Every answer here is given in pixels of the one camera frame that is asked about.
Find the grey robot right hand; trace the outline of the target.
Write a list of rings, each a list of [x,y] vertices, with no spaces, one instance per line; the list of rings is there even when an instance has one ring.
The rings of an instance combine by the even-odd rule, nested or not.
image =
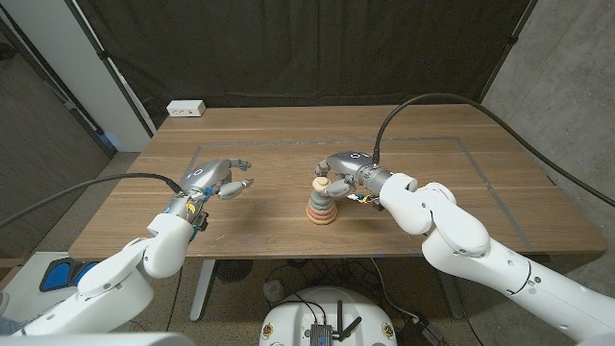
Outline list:
[[[363,186],[370,194],[379,196],[386,180],[393,173],[383,166],[374,163],[372,156],[357,151],[339,152],[319,162],[315,168],[315,176],[328,177],[333,172],[337,179],[327,185],[321,195],[338,198],[354,193],[358,185]]]

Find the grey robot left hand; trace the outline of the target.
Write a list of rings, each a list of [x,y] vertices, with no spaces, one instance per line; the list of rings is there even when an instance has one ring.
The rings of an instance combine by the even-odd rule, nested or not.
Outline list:
[[[241,159],[214,160],[197,166],[180,182],[181,191],[173,196],[163,213],[197,224],[205,218],[204,205],[211,197],[230,200],[254,183],[253,179],[233,182],[232,177],[232,168],[246,171],[251,166]]]

